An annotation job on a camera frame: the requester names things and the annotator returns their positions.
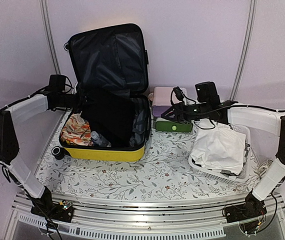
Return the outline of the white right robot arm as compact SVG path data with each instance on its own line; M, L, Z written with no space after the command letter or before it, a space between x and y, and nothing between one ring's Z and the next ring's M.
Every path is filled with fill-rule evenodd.
M169 97L169 108L161 117L173 122L191 122L209 119L226 125L245 126L257 133L265 134L262 138L254 134L254 146L259 148L264 157L274 157L271 167L263 175L250 195L253 197L241 206L241 214L252 218L260 211L263 201L285 179L285 109L273 109L265 106L239 103L234 100L221 101L216 85L212 81L195 85L197 99L185 103L186 95L176 86Z

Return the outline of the clear plastic bottle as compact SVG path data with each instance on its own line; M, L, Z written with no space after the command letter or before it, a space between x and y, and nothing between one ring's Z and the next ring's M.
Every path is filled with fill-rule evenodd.
M111 147L111 143L100 133L92 131L90 133L92 142L99 147Z

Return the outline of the white garment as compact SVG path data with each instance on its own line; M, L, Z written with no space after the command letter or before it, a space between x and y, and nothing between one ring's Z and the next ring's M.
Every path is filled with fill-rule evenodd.
M244 133L221 124L213 129L199 129L190 157L205 169L239 175L244 165L246 138Z

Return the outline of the yellow Pikachu suitcase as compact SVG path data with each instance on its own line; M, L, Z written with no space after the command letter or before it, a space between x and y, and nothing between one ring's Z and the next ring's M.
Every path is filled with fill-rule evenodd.
M84 95L102 89L124 98L145 96L149 86L149 62L143 32L138 25L125 23L77 33L68 40L67 50L76 86L81 86ZM136 162L145 153L151 123L148 101L143 145L137 148L101 147L94 143L92 146L68 145L60 140L59 134L59 144L51 153L58 160L70 156L75 159Z

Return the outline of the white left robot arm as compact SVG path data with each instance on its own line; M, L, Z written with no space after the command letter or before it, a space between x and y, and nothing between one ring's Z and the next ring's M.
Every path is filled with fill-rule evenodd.
M46 217L53 217L57 206L44 197L48 190L21 157L15 127L46 111L76 108L79 101L70 79L65 75L52 74L47 86L0 108L0 165L3 174L33 199L40 199L36 206Z

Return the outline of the floral table mat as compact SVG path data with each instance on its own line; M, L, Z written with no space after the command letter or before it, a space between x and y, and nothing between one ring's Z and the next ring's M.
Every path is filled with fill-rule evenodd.
M248 179L225 183L207 178L188 162L197 134L159 132L153 129L143 157L136 162L98 161L53 157L59 144L55 134L36 171L54 194L75 198L128 201L198 200L249 192L259 181L258 161L250 155Z

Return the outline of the pink purple drawer box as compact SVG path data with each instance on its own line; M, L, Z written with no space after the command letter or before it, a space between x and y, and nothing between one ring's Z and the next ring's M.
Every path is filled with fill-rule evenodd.
M171 93L173 87L157 86L153 90L151 113L154 117L160 118L161 114L168 110L171 105Z

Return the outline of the green drawer box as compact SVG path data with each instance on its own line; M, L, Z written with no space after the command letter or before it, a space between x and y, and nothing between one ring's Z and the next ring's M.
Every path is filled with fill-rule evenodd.
M157 118L155 129L160 132L190 133L193 130L192 123L178 123L163 118Z

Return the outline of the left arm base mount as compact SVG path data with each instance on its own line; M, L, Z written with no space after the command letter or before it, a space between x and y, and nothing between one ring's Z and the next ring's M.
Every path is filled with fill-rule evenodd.
M71 223L74 216L75 208L71 202L63 200L59 203L54 203L53 207L49 210L40 209L37 206L33 206L30 212L33 215L44 217L45 219L56 220L64 223Z

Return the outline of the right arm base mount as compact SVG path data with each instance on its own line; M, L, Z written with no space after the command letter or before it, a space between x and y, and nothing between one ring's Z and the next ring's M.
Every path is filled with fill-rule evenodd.
M267 208L264 200L258 200L253 195L253 191L250 191L245 197L244 203L229 204L223 208L222 214L227 223L234 223L265 216Z

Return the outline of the orange floral cloth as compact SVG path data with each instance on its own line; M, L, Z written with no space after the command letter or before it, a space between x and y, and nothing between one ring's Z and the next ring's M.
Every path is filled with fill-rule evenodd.
M84 120L79 113L73 113L60 131L60 140L73 146L92 146L89 122Z

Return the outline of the white plastic basket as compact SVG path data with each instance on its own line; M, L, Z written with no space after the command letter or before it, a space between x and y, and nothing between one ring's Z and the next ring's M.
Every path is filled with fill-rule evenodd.
M244 183L251 167L250 147L249 128L218 123L197 130L188 163L206 178L227 184Z

